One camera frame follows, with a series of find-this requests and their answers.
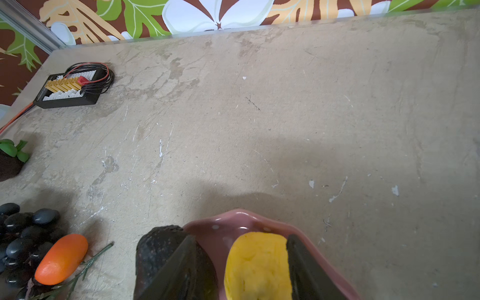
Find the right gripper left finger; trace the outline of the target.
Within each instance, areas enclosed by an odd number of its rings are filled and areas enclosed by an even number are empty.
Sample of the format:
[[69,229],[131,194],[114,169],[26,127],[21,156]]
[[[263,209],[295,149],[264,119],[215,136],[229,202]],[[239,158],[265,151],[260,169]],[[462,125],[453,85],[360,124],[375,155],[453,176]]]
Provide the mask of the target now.
[[191,300],[195,291],[195,239],[187,236],[139,300]]

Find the dark avocado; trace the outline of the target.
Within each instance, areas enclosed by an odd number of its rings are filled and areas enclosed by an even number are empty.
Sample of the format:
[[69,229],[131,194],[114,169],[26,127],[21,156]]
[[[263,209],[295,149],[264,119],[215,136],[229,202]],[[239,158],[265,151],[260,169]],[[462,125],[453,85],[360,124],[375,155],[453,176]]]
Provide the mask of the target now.
[[[182,227],[174,225],[154,227],[142,236],[136,248],[136,281],[133,294],[135,300],[139,299],[187,236],[195,239]],[[214,264],[197,241],[195,246],[196,281],[192,300],[217,300],[219,288]]]

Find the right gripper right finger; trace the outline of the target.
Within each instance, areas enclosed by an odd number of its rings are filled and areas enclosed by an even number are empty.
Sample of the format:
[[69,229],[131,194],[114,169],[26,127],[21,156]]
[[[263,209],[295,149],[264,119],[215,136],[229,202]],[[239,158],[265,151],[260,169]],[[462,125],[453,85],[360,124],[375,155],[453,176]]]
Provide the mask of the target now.
[[346,300],[300,237],[291,234],[286,243],[293,300]]

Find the yellow pear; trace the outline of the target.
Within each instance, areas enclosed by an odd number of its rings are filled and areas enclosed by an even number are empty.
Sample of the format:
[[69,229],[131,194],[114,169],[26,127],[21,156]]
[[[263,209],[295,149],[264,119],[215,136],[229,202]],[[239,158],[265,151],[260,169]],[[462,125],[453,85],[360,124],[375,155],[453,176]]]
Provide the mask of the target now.
[[229,300],[290,300],[292,285],[287,239],[266,232],[237,238],[226,262],[224,290]]

